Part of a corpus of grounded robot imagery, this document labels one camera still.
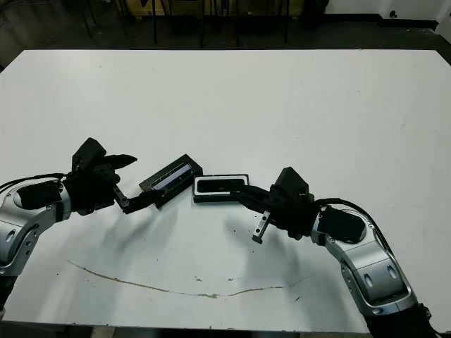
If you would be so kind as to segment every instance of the black chair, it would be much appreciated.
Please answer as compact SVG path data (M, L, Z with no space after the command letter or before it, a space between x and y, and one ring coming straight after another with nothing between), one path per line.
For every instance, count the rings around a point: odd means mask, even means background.
M285 24L283 28L283 42L286 44L288 42L288 23L290 21L290 0L280 0L278 4L277 16L280 16L283 9L283 3L285 2ZM266 16L269 15L269 0L266 0ZM237 48L240 46L240 0L235 0L235 34L236 34L236 43Z
M167 0L169 12L166 10L166 6L164 5L164 0L160 0L160 1L161 1L161 7L163 8L164 14L168 15L168 13L169 13L169 15L172 17L173 16L173 0ZM200 34L199 34L199 45L202 48L204 46L204 33L205 33L205 0L200 0L200 1L201 1L201 3L200 3L201 30L200 30ZM209 0L209 1L210 1L210 15L213 15L213 8L214 8L214 15L217 17L218 16L217 0Z

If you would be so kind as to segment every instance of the table surface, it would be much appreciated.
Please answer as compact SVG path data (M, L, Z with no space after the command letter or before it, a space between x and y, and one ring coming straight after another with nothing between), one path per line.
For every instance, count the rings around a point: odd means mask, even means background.
M127 194L182 154L268 188L370 212L437 330L451 329L451 68L434 51L24 51L0 74L0 182L68 172L87 137L139 161ZM339 265L238 204L73 214L39 239L5 320L365 332Z

